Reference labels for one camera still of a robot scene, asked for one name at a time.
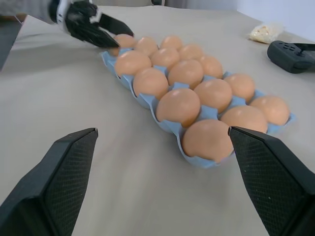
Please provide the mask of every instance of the white wall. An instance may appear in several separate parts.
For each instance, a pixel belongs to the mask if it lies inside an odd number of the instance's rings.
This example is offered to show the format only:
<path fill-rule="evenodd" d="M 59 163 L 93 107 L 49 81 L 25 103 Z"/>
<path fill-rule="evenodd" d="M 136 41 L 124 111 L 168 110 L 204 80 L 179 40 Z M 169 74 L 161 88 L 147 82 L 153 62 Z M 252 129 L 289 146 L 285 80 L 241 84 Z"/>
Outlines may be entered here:
<path fill-rule="evenodd" d="M 188 0 L 187 8 L 238 10 L 260 21 L 280 22 L 287 31 L 315 41 L 315 0 Z"/>

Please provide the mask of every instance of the white robotic arm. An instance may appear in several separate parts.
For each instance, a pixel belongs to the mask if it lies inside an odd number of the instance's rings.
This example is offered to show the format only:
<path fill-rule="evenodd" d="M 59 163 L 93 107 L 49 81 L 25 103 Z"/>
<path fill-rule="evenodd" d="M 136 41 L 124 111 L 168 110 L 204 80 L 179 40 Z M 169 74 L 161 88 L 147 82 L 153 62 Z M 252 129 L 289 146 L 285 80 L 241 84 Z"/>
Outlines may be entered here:
<path fill-rule="evenodd" d="M 98 7 L 91 0 L 0 0 L 0 15 L 26 13 L 49 24 L 56 23 L 64 32 L 98 47 L 119 47 L 104 30 L 133 36 L 124 22 L 103 13 L 99 21 L 91 22 L 97 12 Z"/>

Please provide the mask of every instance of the gray sleeve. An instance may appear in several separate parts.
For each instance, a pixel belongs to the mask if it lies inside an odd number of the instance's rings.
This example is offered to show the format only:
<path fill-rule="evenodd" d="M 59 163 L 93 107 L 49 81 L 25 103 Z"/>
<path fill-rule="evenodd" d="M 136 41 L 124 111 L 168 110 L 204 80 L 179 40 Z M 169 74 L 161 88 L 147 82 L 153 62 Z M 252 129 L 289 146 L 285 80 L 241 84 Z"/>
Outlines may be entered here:
<path fill-rule="evenodd" d="M 47 23 L 53 23 L 49 17 L 51 0 L 0 0 L 0 15 L 14 16 L 25 13 Z"/>

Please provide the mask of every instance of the table surface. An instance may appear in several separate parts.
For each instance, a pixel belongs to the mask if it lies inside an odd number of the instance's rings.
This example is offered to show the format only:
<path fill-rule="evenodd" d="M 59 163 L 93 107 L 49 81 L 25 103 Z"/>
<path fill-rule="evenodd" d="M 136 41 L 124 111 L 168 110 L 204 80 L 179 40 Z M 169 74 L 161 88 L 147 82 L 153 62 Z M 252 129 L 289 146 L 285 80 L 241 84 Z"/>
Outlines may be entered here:
<path fill-rule="evenodd" d="M 248 41 L 258 21 L 237 12 L 103 7 L 158 42 L 200 44 L 225 70 L 288 101 L 298 120 L 277 136 L 313 171 L 315 76 L 289 74 Z M 294 42 L 307 42 L 285 35 Z M 74 236 L 267 236 L 235 157 L 210 170 L 189 165 L 150 112 L 103 65 L 100 49 L 32 17 L 0 74 L 0 203 L 54 140 L 97 127 L 88 190 Z"/>

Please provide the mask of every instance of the light blue egg tray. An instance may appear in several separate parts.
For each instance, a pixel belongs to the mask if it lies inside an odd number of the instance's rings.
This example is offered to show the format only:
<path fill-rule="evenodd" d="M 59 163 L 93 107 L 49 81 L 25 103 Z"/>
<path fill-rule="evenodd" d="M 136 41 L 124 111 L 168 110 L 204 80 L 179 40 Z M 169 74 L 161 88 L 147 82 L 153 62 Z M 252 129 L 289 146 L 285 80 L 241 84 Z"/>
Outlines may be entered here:
<path fill-rule="evenodd" d="M 125 53 L 126 51 L 132 50 L 131 48 L 127 48 L 127 49 L 121 49 L 120 51 L 120 55 Z M 210 168 L 210 167 L 214 167 L 214 166 L 218 166 L 220 165 L 219 163 L 216 163 L 214 161 L 211 160 L 206 160 L 203 159 L 201 157 L 198 156 L 194 156 L 194 157 L 189 157 L 187 156 L 182 148 L 182 137 L 186 131 L 185 128 L 183 128 L 181 126 L 180 123 L 178 122 L 171 122 L 168 120 L 163 120 L 162 122 L 159 122 L 156 118 L 156 110 L 157 110 L 157 105 L 158 105 L 158 100 L 152 96 L 152 95 L 147 95 L 147 94 L 139 94 L 139 96 L 137 97 L 134 93 L 133 90 L 133 79 L 134 76 L 131 75 L 122 75 L 121 77 L 119 77 L 116 72 L 115 72 L 115 62 L 116 62 L 116 58 L 111 56 L 107 51 L 101 54 L 101 57 L 104 61 L 104 64 L 107 66 L 107 68 L 109 69 L 109 71 L 116 77 L 116 79 L 118 79 L 120 81 L 120 83 L 128 90 L 131 91 L 132 96 L 138 101 L 138 103 L 143 106 L 146 109 L 150 109 L 151 114 L 153 119 L 155 120 L 155 122 L 158 124 L 158 126 L 164 130 L 165 132 L 168 133 L 173 133 L 176 138 L 177 138 L 177 144 L 178 147 L 183 155 L 183 157 L 192 165 L 200 167 L 200 168 Z M 161 66 L 154 66 L 155 68 L 159 69 L 160 71 L 162 71 L 166 76 L 168 74 L 167 69 L 165 67 L 161 67 Z M 226 72 L 223 76 L 223 78 L 231 75 L 232 73 L 230 72 Z M 211 76 L 204 76 L 203 81 L 207 81 L 207 80 L 212 80 L 212 79 L 216 79 L 214 77 Z M 189 85 L 186 84 L 182 84 L 182 83 L 175 83 L 173 86 L 169 87 L 169 91 L 173 90 L 173 89 L 179 89 L 179 88 L 189 88 Z M 264 96 L 265 94 L 256 90 L 254 97 L 252 100 Z M 200 120 L 204 120 L 204 119 L 220 119 L 220 117 L 229 109 L 236 107 L 236 106 L 242 106 L 242 105 L 246 105 L 245 99 L 237 97 L 237 96 L 233 96 L 232 101 L 230 103 L 230 105 L 227 107 L 227 109 L 222 112 L 221 114 L 218 114 L 218 110 L 215 108 L 211 108 L 208 106 L 201 106 L 200 109 L 200 113 L 199 116 L 197 118 L 196 121 L 200 121 Z M 287 123 L 284 125 L 288 125 L 289 123 L 291 123 L 292 121 L 294 121 L 296 119 L 294 114 L 290 114 L 289 120 L 287 121 Z M 279 126 L 279 125 L 274 125 L 274 124 L 268 124 L 268 131 L 267 134 L 273 134 L 278 132 L 283 126 Z"/>

